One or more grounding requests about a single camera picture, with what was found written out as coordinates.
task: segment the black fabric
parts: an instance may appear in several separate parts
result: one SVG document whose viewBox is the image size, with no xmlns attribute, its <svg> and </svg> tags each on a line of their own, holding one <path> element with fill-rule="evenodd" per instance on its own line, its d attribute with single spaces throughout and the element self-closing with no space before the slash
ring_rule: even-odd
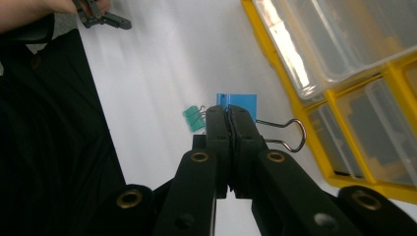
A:
<svg viewBox="0 0 417 236">
<path fill-rule="evenodd" d="M 0 235 L 83 235 L 125 181 L 80 35 L 0 61 Z"/>
</svg>

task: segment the clear plastic lid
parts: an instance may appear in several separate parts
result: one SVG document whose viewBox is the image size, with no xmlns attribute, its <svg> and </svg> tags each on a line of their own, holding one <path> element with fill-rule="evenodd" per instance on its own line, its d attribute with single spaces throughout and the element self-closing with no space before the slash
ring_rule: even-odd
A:
<svg viewBox="0 0 417 236">
<path fill-rule="evenodd" d="M 396 158 L 408 173 L 408 176 L 402 180 L 417 186 L 417 139 L 410 125 L 384 79 L 368 84 L 365 90 L 378 119 L 387 132 Z"/>
<path fill-rule="evenodd" d="M 417 1 L 253 1 L 303 99 L 417 49 Z"/>
<path fill-rule="evenodd" d="M 385 80 L 358 88 L 336 104 L 374 178 L 417 186 L 417 140 Z"/>
</svg>

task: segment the brass screw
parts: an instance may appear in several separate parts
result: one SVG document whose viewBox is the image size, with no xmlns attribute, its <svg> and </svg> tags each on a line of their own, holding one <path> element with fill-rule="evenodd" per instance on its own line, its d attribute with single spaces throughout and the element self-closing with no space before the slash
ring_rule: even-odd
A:
<svg viewBox="0 0 417 236">
<path fill-rule="evenodd" d="M 283 154 L 281 154 L 279 152 L 274 151 L 274 152 L 268 153 L 267 154 L 267 158 L 270 161 L 277 162 L 277 163 L 281 163 L 281 162 L 283 162 L 285 160 L 285 155 L 283 155 Z"/>
<path fill-rule="evenodd" d="M 127 190 L 117 198 L 117 205 L 121 208 L 131 208 L 142 201 L 142 194 L 136 189 Z"/>
<path fill-rule="evenodd" d="M 209 160 L 209 155 L 205 152 L 196 152 L 191 155 L 191 159 L 195 162 L 205 162 Z"/>
</svg>

